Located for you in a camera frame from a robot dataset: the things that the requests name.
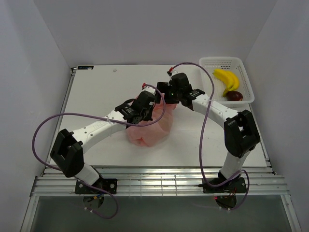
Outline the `pink plastic bag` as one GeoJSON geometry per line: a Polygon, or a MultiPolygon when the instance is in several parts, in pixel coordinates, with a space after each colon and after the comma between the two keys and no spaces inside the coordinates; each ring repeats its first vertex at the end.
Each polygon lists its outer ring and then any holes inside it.
{"type": "Polygon", "coordinates": [[[155,124],[146,127],[129,127],[126,129],[128,140],[137,145],[152,147],[165,139],[173,125],[173,111],[177,104],[166,104],[163,117],[155,124]]]}

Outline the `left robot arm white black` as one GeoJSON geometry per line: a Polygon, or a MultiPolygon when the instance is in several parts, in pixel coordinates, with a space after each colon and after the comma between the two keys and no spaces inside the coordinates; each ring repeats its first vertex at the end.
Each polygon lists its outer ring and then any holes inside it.
{"type": "Polygon", "coordinates": [[[83,181],[86,188],[97,193],[102,189],[103,177],[96,169],[84,161],[84,154],[98,142],[129,126],[140,126],[142,121],[152,120],[156,91],[144,89],[132,104],[124,102],[115,107],[103,120],[69,132],[62,129],[51,150],[51,158],[65,177],[75,177],[83,181]]]}

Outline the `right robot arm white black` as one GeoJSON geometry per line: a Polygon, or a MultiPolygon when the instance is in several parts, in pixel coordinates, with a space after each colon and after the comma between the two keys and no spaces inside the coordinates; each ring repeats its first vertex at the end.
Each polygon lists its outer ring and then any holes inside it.
{"type": "Polygon", "coordinates": [[[225,162],[212,181],[204,179],[203,184],[229,192],[236,185],[243,164],[260,142],[260,135],[250,111],[230,109],[210,97],[200,89],[193,89],[184,73],[171,74],[169,82],[157,83],[157,89],[164,94],[166,104],[181,103],[190,110],[210,118],[224,130],[227,149],[225,162]]]}

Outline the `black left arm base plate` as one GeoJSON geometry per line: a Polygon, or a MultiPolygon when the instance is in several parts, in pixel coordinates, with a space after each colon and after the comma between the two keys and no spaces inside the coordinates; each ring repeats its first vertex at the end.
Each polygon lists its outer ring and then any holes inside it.
{"type": "Polygon", "coordinates": [[[111,194],[117,193],[118,179],[116,178],[105,178],[97,180],[91,187],[85,184],[83,181],[77,180],[75,185],[75,194],[100,194],[102,191],[96,190],[95,188],[102,189],[111,194]]]}

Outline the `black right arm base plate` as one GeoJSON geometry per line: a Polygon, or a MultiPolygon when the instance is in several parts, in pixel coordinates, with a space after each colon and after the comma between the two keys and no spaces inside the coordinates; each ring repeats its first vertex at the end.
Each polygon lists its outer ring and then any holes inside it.
{"type": "Polygon", "coordinates": [[[202,188],[204,193],[245,193],[247,191],[247,186],[243,177],[235,178],[215,188],[207,185],[206,182],[202,180],[202,183],[199,184],[198,187],[202,188]]]}

